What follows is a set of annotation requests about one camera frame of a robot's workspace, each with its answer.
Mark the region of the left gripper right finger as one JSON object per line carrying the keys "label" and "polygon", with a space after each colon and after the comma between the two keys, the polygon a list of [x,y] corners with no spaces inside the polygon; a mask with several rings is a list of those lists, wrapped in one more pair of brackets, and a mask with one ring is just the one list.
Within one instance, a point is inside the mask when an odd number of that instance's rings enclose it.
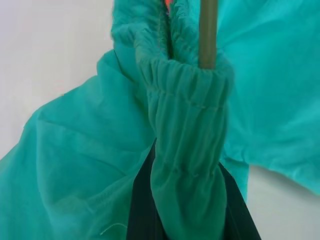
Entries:
{"label": "left gripper right finger", "polygon": [[260,240],[261,236],[234,177],[218,164],[226,186],[226,208],[221,240]]}

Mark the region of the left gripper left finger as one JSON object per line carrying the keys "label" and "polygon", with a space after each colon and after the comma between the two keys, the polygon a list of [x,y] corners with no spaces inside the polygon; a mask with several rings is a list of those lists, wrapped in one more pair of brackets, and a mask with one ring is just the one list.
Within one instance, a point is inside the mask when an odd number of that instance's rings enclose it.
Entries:
{"label": "left gripper left finger", "polygon": [[127,240],[163,239],[163,225],[155,206],[150,184],[155,146],[154,142],[133,181],[126,232]]}

